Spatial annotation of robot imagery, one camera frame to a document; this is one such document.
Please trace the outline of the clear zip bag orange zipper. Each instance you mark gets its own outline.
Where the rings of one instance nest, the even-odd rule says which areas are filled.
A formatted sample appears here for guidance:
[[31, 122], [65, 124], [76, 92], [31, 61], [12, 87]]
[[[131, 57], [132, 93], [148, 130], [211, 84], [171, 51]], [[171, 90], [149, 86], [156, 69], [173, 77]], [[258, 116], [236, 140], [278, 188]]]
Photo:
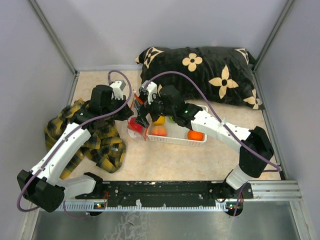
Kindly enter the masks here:
[[132, 100], [130, 101], [130, 109], [133, 112], [133, 115], [127, 120], [127, 131], [128, 135], [135, 141], [146, 141], [147, 140], [147, 130], [139, 123], [136, 122], [138, 117], [138, 108], [140, 106], [140, 100], [138, 100], [138, 95], [135, 90], [132, 91]]

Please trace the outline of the white perforated plastic basket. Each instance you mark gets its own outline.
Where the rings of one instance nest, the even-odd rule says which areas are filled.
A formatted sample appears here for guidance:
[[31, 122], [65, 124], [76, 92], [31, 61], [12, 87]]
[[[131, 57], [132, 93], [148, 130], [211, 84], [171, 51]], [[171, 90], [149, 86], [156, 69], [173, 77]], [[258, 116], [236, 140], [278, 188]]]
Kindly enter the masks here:
[[188, 133], [190, 130], [186, 127], [179, 126], [169, 116], [165, 116], [165, 120], [163, 123], [163, 126], [166, 130], [166, 136], [154, 135], [152, 133], [154, 126], [154, 123], [151, 123], [146, 132], [146, 136], [148, 137], [148, 139], [153, 142], [162, 142], [168, 144], [178, 144], [194, 147], [200, 147], [207, 142], [208, 136], [206, 134], [203, 134], [202, 140], [189, 139]]

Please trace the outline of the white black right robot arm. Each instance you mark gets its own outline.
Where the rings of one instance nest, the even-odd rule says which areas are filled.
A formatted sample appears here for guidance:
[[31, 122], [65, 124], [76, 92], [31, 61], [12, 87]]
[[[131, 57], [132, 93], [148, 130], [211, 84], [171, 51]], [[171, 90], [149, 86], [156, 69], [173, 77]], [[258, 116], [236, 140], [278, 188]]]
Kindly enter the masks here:
[[173, 85], [161, 90], [154, 82], [141, 86], [138, 102], [136, 122], [143, 127], [150, 125], [147, 116], [153, 121], [159, 117], [171, 117], [178, 126], [213, 137], [239, 153], [239, 163], [223, 185], [223, 192], [229, 198], [235, 198], [246, 182], [259, 178], [274, 156], [263, 128], [247, 129], [220, 120], [202, 107], [185, 102]]

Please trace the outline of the red apple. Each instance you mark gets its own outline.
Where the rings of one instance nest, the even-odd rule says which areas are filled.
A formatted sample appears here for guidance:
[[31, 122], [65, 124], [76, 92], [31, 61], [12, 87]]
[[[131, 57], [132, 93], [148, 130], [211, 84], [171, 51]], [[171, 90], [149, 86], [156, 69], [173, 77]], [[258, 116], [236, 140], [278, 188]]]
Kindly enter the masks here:
[[129, 122], [128, 122], [128, 126], [127, 126], [130, 130], [141, 133], [144, 129], [144, 127], [142, 125], [140, 125], [139, 123], [136, 122], [136, 117], [132, 117]]

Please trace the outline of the yellow lemon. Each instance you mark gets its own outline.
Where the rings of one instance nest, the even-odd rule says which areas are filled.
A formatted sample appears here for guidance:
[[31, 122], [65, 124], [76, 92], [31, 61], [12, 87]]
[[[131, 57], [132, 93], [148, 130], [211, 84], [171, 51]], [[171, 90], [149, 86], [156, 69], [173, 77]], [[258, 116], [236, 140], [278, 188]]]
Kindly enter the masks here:
[[162, 126], [165, 124], [166, 117], [165, 116], [160, 116], [156, 121], [153, 122], [154, 126]]

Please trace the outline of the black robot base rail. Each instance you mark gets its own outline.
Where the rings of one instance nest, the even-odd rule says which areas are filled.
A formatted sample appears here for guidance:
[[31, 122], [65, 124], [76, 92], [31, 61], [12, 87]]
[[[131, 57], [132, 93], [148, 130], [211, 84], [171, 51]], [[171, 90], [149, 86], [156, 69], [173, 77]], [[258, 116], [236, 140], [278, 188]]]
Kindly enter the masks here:
[[77, 200], [106, 200], [109, 207], [214, 207], [216, 200], [237, 199], [225, 181], [104, 181]]

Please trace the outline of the orange peach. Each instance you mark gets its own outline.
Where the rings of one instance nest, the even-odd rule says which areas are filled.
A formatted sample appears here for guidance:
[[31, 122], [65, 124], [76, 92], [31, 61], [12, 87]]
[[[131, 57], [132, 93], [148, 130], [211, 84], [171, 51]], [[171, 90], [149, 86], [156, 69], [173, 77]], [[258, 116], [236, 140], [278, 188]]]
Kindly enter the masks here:
[[152, 127], [150, 134], [153, 136], [166, 137], [168, 132], [164, 125], [155, 125]]

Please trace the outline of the orange tangerine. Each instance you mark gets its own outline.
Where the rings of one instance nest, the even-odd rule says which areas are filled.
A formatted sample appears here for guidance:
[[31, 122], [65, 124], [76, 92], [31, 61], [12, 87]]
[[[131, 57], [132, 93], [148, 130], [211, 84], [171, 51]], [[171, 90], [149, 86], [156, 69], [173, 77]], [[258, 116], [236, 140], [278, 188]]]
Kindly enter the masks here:
[[187, 133], [187, 139], [201, 142], [204, 139], [204, 134], [202, 132], [189, 130]]

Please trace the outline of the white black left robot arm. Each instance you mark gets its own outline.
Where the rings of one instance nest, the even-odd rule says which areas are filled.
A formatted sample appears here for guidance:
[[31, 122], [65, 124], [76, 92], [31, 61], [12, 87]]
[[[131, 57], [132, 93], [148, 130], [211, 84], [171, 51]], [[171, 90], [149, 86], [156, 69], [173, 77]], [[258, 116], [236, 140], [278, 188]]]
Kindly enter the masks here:
[[124, 121], [133, 115], [123, 93], [125, 86], [123, 80], [116, 80], [93, 88], [91, 99], [73, 114], [62, 135], [42, 160], [30, 171], [21, 170], [17, 175], [21, 198], [51, 213], [65, 200], [87, 194], [97, 199], [103, 195], [103, 180], [93, 173], [65, 180], [60, 176], [105, 120]]

